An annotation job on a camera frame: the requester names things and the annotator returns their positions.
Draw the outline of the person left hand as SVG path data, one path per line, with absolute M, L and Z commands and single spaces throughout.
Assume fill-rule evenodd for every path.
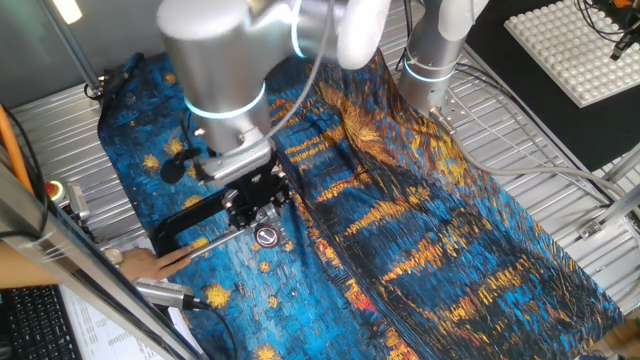
M 130 281 L 140 278 L 163 280 L 190 264 L 191 251 L 190 247 L 183 247 L 162 257 L 157 257 L 146 248 L 127 250 L 123 252 L 120 271 Z

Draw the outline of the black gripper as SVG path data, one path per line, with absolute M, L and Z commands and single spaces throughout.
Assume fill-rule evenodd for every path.
M 289 181 L 278 167 L 258 169 L 234 182 L 223 197 L 223 207 L 229 216 L 229 225 L 245 228 L 249 225 L 248 211 L 272 204 L 278 217 L 290 201 Z

